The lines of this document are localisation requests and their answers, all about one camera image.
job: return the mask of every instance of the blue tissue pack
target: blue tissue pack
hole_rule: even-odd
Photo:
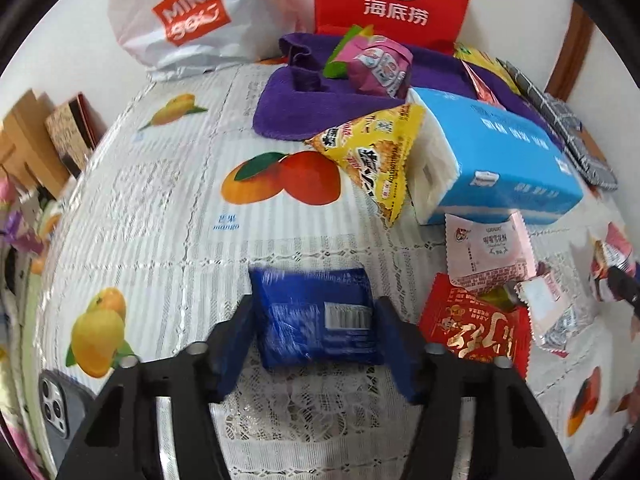
[[[420,224],[445,213],[485,223],[519,210],[529,224],[551,224],[582,199],[571,163],[532,121],[448,92],[412,88],[427,108],[407,162]]]
[[[315,361],[380,364],[364,269],[249,269],[265,368]]]

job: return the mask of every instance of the screw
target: screw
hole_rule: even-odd
[[[135,355],[127,355],[120,360],[120,368],[133,368],[139,362]]]
[[[187,346],[187,354],[200,355],[207,352],[209,346],[203,341],[196,341]]]
[[[494,365],[496,365],[498,368],[507,370],[508,368],[513,367],[513,361],[511,361],[511,359],[505,357],[504,355],[500,355],[494,358]]]
[[[447,349],[444,348],[444,345],[440,343],[427,343],[424,346],[424,351],[427,352],[427,354],[431,355],[443,355],[444,352],[447,351]]]

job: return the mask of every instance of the barcode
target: barcode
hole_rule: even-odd
[[[371,308],[346,303],[325,303],[324,326],[327,330],[370,330]]]

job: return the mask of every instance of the purple cloth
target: purple cloth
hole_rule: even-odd
[[[328,79],[322,69],[340,41],[339,36],[295,32],[280,38],[280,50],[289,65],[271,75],[254,115],[254,130],[265,137],[305,140],[332,126],[393,108],[404,101],[358,94],[347,79]],[[476,99],[476,90],[462,62],[452,56],[406,45],[414,55],[411,85],[433,88]],[[474,70],[508,111],[546,123],[524,99],[497,75],[474,65]]]

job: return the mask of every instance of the blue box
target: blue box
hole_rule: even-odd
[[[420,224],[443,224],[445,213],[503,222],[516,210],[551,224],[582,199],[567,158],[528,119],[427,88],[410,89],[407,102],[427,108],[407,161]]]

